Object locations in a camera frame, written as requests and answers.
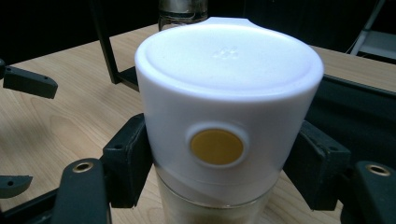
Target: wooden surface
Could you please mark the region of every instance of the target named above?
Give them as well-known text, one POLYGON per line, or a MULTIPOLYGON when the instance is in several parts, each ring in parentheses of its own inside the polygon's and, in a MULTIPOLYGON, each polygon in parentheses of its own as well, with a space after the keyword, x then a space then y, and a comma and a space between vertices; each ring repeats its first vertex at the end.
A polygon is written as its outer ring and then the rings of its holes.
MULTIPOLYGON (((120 71, 134 65, 134 52, 157 26, 112 37, 120 71)), ((396 91, 396 65, 315 48, 326 74, 396 91)), ((55 99, 0 89, 0 175, 32 175, 31 187, 0 200, 3 211, 56 189, 69 163, 99 158, 102 148, 133 115, 142 112, 139 93, 110 82, 98 42, 57 52, 14 66, 52 77, 55 99)), ((335 211, 311 211, 281 174, 262 213, 261 223, 339 223, 335 211)), ((113 223, 163 223, 161 199, 151 170, 134 209, 112 209, 113 223)))

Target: white cylindrical lid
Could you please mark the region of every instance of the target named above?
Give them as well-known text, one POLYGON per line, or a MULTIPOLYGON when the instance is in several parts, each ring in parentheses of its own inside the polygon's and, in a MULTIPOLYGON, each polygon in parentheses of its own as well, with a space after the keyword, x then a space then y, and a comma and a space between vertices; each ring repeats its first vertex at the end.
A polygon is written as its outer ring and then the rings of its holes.
POLYGON ((276 99, 321 80, 306 44, 244 19, 210 18, 160 32, 136 53, 148 78, 187 94, 230 100, 276 99))
POLYGON ((212 205, 275 184, 323 76, 309 46, 244 19, 159 32, 135 65, 159 176, 212 205))

